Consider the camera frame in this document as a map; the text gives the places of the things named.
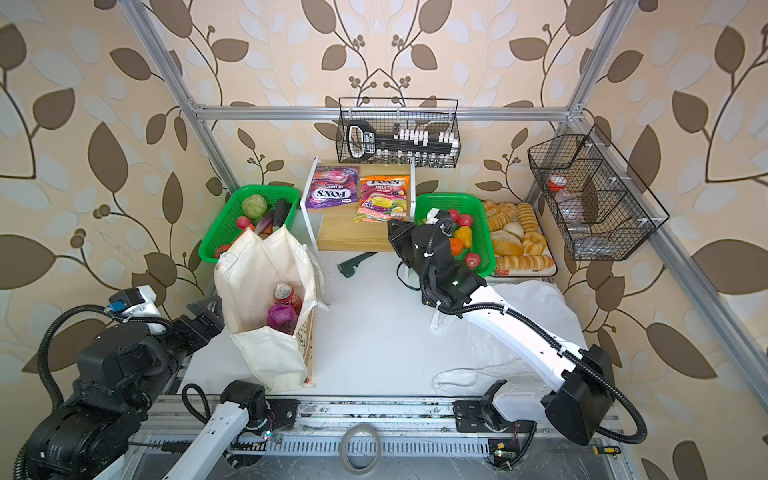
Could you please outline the orange fruit candy bag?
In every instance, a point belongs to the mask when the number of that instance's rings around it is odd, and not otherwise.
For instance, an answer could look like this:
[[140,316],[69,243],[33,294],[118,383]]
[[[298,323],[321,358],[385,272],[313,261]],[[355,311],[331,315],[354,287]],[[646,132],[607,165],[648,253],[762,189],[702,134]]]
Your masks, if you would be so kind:
[[360,203],[354,221],[386,223],[408,213],[409,177],[372,175],[360,179]]

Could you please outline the cream canvas tote bag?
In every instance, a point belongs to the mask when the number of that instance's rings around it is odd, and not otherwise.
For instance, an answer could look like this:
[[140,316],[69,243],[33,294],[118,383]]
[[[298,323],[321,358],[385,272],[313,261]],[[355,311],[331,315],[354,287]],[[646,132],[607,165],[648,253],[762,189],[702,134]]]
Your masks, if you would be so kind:
[[312,384],[315,311],[326,309],[320,265],[287,228],[245,230],[214,273],[223,320],[252,375],[273,393]]

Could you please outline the purple grape candy bag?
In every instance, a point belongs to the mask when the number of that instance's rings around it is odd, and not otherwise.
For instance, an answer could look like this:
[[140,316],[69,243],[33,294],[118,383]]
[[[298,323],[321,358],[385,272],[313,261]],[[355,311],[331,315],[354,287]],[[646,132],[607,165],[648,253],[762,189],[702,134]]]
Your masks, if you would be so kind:
[[298,316],[289,305],[273,305],[267,313],[267,325],[279,332],[292,335],[296,329]]

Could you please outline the red cola can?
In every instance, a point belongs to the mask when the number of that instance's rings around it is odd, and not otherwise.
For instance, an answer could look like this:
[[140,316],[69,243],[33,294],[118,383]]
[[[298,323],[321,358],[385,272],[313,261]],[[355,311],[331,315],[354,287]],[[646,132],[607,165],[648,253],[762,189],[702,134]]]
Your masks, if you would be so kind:
[[303,298],[293,285],[285,282],[276,284],[272,292],[272,297],[275,304],[289,305],[293,308],[296,315],[300,314]]

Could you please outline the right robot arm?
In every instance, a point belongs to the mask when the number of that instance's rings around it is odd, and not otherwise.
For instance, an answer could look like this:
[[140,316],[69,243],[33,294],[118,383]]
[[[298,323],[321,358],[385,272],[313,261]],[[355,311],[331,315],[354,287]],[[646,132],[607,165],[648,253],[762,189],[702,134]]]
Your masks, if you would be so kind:
[[640,444],[646,422],[615,385],[608,354],[561,339],[505,301],[474,270],[456,260],[449,235],[450,215],[435,211],[428,223],[391,219],[388,240],[400,261],[415,271],[423,304],[442,315],[464,319],[510,348],[551,389],[541,404],[545,416],[565,438],[588,444],[600,434],[625,444]]

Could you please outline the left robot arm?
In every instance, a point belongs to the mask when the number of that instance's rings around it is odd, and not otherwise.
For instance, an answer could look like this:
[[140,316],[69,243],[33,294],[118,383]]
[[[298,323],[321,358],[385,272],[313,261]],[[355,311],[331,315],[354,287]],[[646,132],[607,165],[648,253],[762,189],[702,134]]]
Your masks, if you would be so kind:
[[[188,305],[175,320],[161,316],[148,286],[120,290],[105,306],[86,304],[59,315],[43,335],[37,374],[52,401],[51,413],[33,431],[14,463],[16,479],[115,479],[126,464],[132,437],[182,363],[207,346],[223,328],[217,296]],[[83,313],[102,315],[114,326],[97,335],[77,356],[78,378],[65,398],[52,375],[49,356],[58,330]],[[167,473],[169,479],[205,479],[243,432],[268,440],[294,425],[296,399],[269,399],[264,386],[231,382],[216,407],[185,407],[204,425]]]

